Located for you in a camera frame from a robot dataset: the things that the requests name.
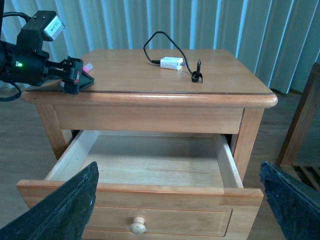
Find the vertical blind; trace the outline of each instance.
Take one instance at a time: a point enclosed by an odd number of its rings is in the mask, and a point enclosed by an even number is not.
[[[4,12],[38,10],[56,11],[66,26],[43,44],[56,62],[93,49],[142,49],[164,31],[182,49],[227,49],[268,87],[288,93],[302,92],[320,61],[319,0],[5,0]],[[6,17],[1,40],[15,44],[24,24]],[[149,48],[173,45],[160,35]]]

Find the wooden nightstand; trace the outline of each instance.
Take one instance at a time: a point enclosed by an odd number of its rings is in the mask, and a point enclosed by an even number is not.
[[[152,58],[176,50],[149,50]],[[100,171],[86,238],[246,239],[263,194],[244,189],[265,108],[277,97],[226,50],[186,50],[187,69],[150,64],[142,50],[94,50],[95,83],[79,95],[59,81],[23,93],[59,159],[44,181],[22,180],[29,207],[87,163]],[[69,146],[70,130],[83,130]],[[231,134],[230,147],[223,134]],[[146,233],[131,233],[134,218]]]

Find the white charger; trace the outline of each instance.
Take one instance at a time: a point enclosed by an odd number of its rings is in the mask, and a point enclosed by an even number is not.
[[[185,65],[183,62],[182,57],[166,56],[160,60],[160,67],[162,69],[179,70]]]

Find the drawer front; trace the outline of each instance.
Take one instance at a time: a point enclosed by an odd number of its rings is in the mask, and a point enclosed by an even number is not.
[[[63,183],[21,180],[17,186],[31,208]],[[260,189],[99,183],[94,213],[84,237],[102,240],[218,240],[221,237],[245,240],[262,199]],[[146,234],[129,232],[128,227],[135,217],[146,218]],[[173,219],[173,226],[166,222],[170,219]],[[189,224],[195,224],[194,229],[183,235]]]
[[[144,219],[146,234],[217,236],[226,234],[231,208],[217,211],[185,211],[95,207],[87,230],[128,232],[134,218]]]

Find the open drawer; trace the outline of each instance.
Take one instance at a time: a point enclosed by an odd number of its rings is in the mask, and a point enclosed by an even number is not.
[[[81,131],[45,180],[17,187],[29,208],[96,161],[96,202],[83,237],[245,240],[263,194],[243,188],[220,134]],[[146,232],[134,234],[134,218]]]

